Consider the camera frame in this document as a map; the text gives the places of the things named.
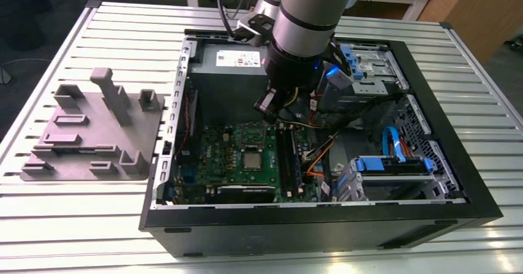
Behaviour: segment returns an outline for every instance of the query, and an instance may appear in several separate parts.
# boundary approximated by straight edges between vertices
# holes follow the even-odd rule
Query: sticker
[[[216,67],[260,67],[257,51],[220,50],[216,54]]]
[[[368,64],[358,64],[358,69],[360,70],[372,70],[372,66],[369,66]]]
[[[316,111],[317,109],[317,101],[314,99],[310,99],[310,110]]]
[[[328,185],[326,185],[325,182],[321,182],[321,190],[322,190],[324,193],[328,195],[328,193],[329,193],[329,187],[328,187]]]

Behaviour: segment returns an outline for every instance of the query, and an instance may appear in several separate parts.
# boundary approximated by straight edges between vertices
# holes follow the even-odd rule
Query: green motherboard
[[[302,185],[302,193],[286,195],[281,190],[278,174],[276,127],[262,123],[229,126],[204,126],[200,141],[200,158],[190,174],[196,186],[272,186],[276,188],[276,202],[314,202],[317,185],[314,181]],[[293,129],[298,154],[309,148],[306,130]],[[204,202],[198,192],[184,193],[186,202]]]

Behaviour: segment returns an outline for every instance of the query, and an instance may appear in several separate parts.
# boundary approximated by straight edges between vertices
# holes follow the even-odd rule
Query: gray plastic mount
[[[60,85],[57,107],[22,167],[25,181],[142,180],[153,156],[164,95],[126,94],[112,70],[94,68],[101,93]]]

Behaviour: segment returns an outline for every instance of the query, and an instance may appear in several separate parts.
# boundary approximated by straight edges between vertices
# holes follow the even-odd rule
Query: slotted metal surface
[[[434,23],[342,18],[336,33],[406,43],[505,216],[481,228],[413,249],[174,259],[137,230],[145,181],[22,182],[20,168],[52,115],[58,84],[98,91],[90,68],[110,67],[128,93],[149,88],[169,94],[185,28],[220,29],[216,10],[109,2],[84,10],[0,145],[0,270],[523,272],[520,117],[453,32]]]

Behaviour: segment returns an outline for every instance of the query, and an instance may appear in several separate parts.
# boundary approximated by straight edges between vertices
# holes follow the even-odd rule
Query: yellow wire
[[[284,107],[288,107],[288,106],[294,102],[294,100],[296,100],[296,98],[297,98],[297,92],[298,92],[298,91],[297,91],[297,87],[296,87],[296,90],[293,91],[292,99],[290,99],[289,102],[285,103]]]

